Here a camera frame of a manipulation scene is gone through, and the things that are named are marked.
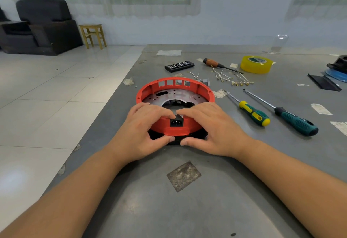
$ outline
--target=red plastic housing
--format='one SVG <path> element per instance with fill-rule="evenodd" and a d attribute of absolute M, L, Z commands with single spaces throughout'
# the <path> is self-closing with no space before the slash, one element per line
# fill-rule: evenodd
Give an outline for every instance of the red plastic housing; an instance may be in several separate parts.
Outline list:
<path fill-rule="evenodd" d="M 170 85 L 167 82 L 169 80 L 173 80 L 173 82 L 169 82 L 172 83 Z M 155 80 L 142 87 L 136 95 L 136 103 L 141 103 L 147 96 L 166 89 L 188 90 L 203 96 L 208 102 L 215 101 L 215 95 L 212 90 L 203 83 L 183 77 L 169 77 Z M 170 127 L 170 118 L 162 117 L 152 125 L 151 129 L 164 135 L 184 136 L 202 129 L 202 126 L 193 118 L 184 116 L 183 126 Z"/>

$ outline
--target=gray workbench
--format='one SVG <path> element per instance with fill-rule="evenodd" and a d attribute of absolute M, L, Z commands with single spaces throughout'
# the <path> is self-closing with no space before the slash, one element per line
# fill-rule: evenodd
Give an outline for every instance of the gray workbench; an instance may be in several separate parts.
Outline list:
<path fill-rule="evenodd" d="M 156 56 L 158 50 L 183 50 L 181 56 Z M 170 77 L 164 65 L 190 60 L 199 78 L 208 78 L 213 91 L 226 89 L 267 113 L 271 124 L 254 124 L 228 97 L 216 98 L 221 106 L 252 137 L 289 156 L 347 181 L 347 137 L 330 121 L 347 122 L 347 83 L 336 81 L 340 92 L 319 89 L 307 73 L 321 75 L 329 55 L 264 54 L 263 47 L 213 45 L 149 45 L 127 74 L 135 84 L 118 87 L 80 141 L 81 148 L 66 161 L 65 173 L 57 175 L 47 190 L 101 150 L 124 122 L 135 104 L 137 91 L 148 82 Z M 243 87 L 221 83 L 197 58 L 212 58 L 221 64 L 239 64 L 246 55 L 267 57 L 276 62 L 268 74 L 245 72 L 253 85 L 247 87 L 275 106 L 303 117 L 319 127 L 313 137 L 298 134 L 273 111 L 245 94 Z M 193 78 L 183 70 L 185 77 Z M 320 115 L 310 104 L 326 107 L 333 115 Z M 187 161 L 201 177 L 176 192 L 167 174 Z M 211 156 L 189 147 L 166 146 L 124 168 L 101 201 L 83 237 L 311 237 L 281 201 L 245 166 L 231 158 Z"/>

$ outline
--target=circular metal plate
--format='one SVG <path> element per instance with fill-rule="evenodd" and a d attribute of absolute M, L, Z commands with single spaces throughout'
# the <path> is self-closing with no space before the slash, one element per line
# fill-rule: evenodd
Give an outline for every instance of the circular metal plate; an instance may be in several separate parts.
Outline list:
<path fill-rule="evenodd" d="M 158 91 L 153 95 L 147 96 L 144 100 L 145 103 L 163 106 L 164 103 L 171 100 L 180 100 L 185 103 L 193 103 L 195 105 L 207 102 L 201 95 L 195 94 L 192 91 L 184 89 L 167 89 Z"/>

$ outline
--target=wooden stool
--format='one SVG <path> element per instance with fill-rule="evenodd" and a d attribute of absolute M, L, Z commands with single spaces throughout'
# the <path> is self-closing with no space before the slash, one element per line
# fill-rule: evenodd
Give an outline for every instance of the wooden stool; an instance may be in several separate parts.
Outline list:
<path fill-rule="evenodd" d="M 102 43 L 101 43 L 100 34 L 101 34 L 102 40 L 104 41 L 105 47 L 107 47 L 107 44 L 106 44 L 106 41 L 105 41 L 104 32 L 102 31 L 102 25 L 101 24 L 97 24 L 97 25 L 96 24 L 95 25 L 79 25 L 79 26 L 80 26 L 81 33 L 83 35 L 84 41 L 86 43 L 87 49 L 89 49 L 89 44 L 88 44 L 87 39 L 90 40 L 90 44 L 92 45 L 92 47 L 94 47 L 92 35 L 96 35 L 96 37 L 98 38 L 100 49 L 102 49 Z"/>

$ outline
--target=white tiled floor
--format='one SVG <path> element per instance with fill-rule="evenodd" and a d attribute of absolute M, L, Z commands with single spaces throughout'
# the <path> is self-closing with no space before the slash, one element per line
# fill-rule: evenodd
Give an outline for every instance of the white tiled floor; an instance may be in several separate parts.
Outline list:
<path fill-rule="evenodd" d="M 0 51 L 0 231 L 41 197 L 142 49 Z"/>

